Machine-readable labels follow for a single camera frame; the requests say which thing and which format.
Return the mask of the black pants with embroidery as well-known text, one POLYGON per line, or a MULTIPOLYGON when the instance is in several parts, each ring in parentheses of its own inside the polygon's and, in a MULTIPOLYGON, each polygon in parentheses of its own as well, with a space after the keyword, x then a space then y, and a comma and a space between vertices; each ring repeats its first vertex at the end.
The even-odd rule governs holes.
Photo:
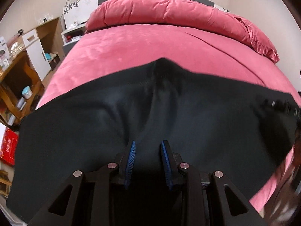
POLYGON ((264 99, 288 92, 187 71, 168 59, 54 98, 21 123, 7 207, 28 225, 263 225, 249 203, 285 160, 297 121, 264 99), (130 140, 128 186, 115 157, 130 140), (183 162, 167 186, 160 144, 183 162))

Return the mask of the pink bed sheet mattress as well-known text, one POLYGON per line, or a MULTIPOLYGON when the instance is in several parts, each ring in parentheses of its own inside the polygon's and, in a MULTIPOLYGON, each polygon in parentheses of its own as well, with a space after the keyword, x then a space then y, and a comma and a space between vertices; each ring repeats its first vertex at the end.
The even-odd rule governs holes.
POLYGON ((162 57, 196 73, 288 92, 300 102, 297 90, 270 59, 234 39, 191 27, 135 24, 85 35, 54 73, 40 104, 101 76, 162 57))

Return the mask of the red cardboard box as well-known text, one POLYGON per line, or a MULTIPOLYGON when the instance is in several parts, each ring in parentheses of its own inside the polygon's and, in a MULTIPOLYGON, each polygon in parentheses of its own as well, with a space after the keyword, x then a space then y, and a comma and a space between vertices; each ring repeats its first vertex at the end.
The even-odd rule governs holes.
POLYGON ((15 151, 19 135, 9 128, 1 131, 1 161, 5 164, 15 166, 15 151))

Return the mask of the light blue lidded container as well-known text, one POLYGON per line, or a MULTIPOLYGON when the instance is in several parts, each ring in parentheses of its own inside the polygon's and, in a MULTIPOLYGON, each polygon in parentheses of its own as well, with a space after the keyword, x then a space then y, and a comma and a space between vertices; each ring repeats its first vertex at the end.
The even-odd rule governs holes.
POLYGON ((30 86, 27 86, 23 89, 22 91, 22 96, 25 98, 25 99, 29 99, 31 96, 33 95, 33 92, 31 90, 31 87, 30 86))

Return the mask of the wooden shelf table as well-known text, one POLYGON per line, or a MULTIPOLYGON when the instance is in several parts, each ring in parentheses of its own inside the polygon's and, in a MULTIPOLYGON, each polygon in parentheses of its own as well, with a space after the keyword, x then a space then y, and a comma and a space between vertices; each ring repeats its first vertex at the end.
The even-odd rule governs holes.
POLYGON ((27 53, 19 53, 8 69, 1 72, 1 123, 9 126, 9 118, 14 115, 16 119, 11 125, 18 125, 34 110, 43 93, 44 85, 37 72, 30 67, 27 53), (31 88, 33 95, 26 100, 24 108, 19 109, 17 103, 27 86, 31 88))

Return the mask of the grey white bedside table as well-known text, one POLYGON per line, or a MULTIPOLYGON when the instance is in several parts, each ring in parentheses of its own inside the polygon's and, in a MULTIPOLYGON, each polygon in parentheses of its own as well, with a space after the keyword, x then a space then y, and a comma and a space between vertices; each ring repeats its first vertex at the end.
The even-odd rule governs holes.
POLYGON ((71 49, 76 45, 76 43, 84 36, 86 33, 86 24, 79 24, 77 26, 72 26, 61 33, 63 39, 63 52, 67 55, 71 49))

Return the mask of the white cabinet with door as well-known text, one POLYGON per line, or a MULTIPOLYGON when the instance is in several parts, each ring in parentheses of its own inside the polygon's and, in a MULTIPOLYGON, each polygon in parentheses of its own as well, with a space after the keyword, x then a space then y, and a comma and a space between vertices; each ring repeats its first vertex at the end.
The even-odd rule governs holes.
POLYGON ((56 53, 60 60, 64 58, 62 27, 58 17, 53 18, 22 35, 29 60, 40 80, 52 70, 46 53, 56 53))

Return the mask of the pink folded duvet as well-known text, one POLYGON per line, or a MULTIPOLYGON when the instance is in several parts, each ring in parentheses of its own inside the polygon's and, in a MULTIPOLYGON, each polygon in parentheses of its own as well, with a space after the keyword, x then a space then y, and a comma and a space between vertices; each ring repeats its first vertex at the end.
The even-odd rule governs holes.
POLYGON ((229 37, 279 62, 274 44, 251 21, 192 0, 108 0, 86 22, 88 32, 127 24, 192 27, 229 37))

